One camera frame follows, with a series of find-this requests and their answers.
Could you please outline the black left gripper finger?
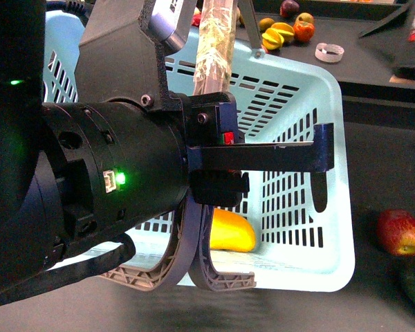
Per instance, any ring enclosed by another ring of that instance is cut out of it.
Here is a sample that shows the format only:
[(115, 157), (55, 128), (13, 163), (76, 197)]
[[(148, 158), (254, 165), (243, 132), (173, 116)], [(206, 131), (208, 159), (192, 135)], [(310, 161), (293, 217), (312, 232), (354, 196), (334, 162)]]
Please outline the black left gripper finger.
[(120, 265), (102, 278), (137, 291), (154, 291), (177, 285), (188, 272), (195, 256), (201, 228), (202, 207), (187, 200), (176, 212), (165, 253), (152, 268)]

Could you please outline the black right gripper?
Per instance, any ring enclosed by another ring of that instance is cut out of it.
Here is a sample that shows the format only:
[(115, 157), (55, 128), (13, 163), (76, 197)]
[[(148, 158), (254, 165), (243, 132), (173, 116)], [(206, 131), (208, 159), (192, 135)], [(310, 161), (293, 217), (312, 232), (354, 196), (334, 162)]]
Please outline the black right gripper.
[(334, 126), (306, 142), (246, 143), (231, 93), (183, 97), (190, 189), (198, 204), (233, 208), (250, 191), (248, 171), (324, 173), (334, 167)]

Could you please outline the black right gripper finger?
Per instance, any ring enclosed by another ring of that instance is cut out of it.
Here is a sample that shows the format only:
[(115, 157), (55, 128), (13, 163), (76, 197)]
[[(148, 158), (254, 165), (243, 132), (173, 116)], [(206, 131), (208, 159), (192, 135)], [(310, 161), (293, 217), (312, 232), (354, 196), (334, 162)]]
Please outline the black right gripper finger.
[(199, 240), (188, 274), (193, 284), (207, 291), (242, 291), (255, 288), (255, 274), (219, 272), (214, 267), (210, 255), (210, 233), (214, 208), (201, 206)]

